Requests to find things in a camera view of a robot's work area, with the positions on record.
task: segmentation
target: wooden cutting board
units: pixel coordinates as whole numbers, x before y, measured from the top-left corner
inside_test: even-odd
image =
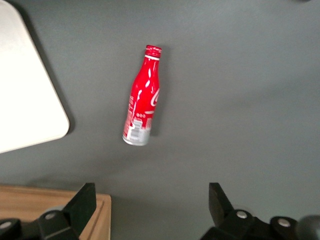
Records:
[[[66,205],[75,191],[0,185],[0,219],[17,218],[32,222],[47,209]],[[110,240],[111,197],[96,195],[96,210],[80,235],[80,240]]]

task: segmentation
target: metal bolt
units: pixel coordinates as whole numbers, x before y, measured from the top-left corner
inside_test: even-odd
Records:
[[[49,219],[53,219],[54,217],[55,217],[55,213],[53,212],[53,213],[49,213],[49,214],[47,214],[47,215],[45,215],[45,219],[47,219],[47,220],[49,220]]]
[[[12,224],[12,222],[6,221],[6,222],[4,222],[4,223],[2,223],[2,224],[0,225],[0,229],[6,229],[7,227],[10,227],[11,224]]]
[[[246,219],[248,215],[244,211],[237,211],[236,215],[241,219]]]
[[[290,222],[288,220],[285,220],[283,218],[278,219],[278,224],[280,224],[282,227],[288,228],[291,226]]]

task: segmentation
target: white tray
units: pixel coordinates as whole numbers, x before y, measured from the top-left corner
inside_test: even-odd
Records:
[[[0,0],[0,153],[62,138],[68,129],[22,17]]]

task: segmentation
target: gray surface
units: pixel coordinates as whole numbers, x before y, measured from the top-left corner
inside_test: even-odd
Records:
[[[196,240],[208,184],[268,221],[319,214],[320,1],[14,0],[71,120],[0,154],[6,184],[112,196],[113,240]],[[122,140],[146,44],[163,47],[145,147]]]

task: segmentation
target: coca-cola bottle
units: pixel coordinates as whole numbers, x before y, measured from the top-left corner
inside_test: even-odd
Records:
[[[159,96],[161,51],[158,46],[146,46],[142,67],[133,82],[123,130],[123,140],[128,144],[143,146],[148,143]]]

